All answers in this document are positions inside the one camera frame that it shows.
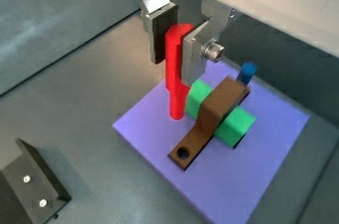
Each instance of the red peg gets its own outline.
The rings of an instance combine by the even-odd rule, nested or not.
[[[169,116],[178,120],[185,112],[189,86],[181,82],[182,36],[193,29],[190,24],[177,24],[165,34],[165,88],[169,91]]]

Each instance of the purple square platform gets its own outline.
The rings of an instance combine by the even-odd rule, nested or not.
[[[208,63],[202,81],[212,87],[237,71],[225,63]],[[185,171],[166,157],[192,128],[185,115],[168,115],[164,81],[113,124],[134,151],[161,173],[212,223],[246,223],[281,162],[308,120],[308,115],[250,82],[252,93],[241,106],[256,117],[237,148],[213,139]]]

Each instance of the bolt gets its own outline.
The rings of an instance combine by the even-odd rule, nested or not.
[[[218,45],[214,40],[210,40],[204,49],[205,58],[212,62],[217,62],[222,57],[224,51],[225,48]]]
[[[47,205],[46,199],[41,199],[38,202],[39,207],[45,207]]]
[[[23,182],[27,183],[30,181],[30,177],[27,175],[23,176]]]

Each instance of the green block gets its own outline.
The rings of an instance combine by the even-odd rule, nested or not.
[[[197,112],[200,103],[206,98],[208,94],[212,92],[212,87],[209,87],[201,80],[197,80],[190,87],[186,102],[185,102],[185,113],[193,118],[197,118]],[[241,137],[246,133],[252,123],[254,121],[254,116],[252,116],[241,107],[236,107],[218,126],[214,136],[233,148],[240,141]]]

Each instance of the brown block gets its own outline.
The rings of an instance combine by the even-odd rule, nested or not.
[[[185,170],[210,141],[214,131],[234,107],[249,93],[249,89],[230,77],[225,77],[206,96],[198,109],[193,128],[173,148],[168,157]]]

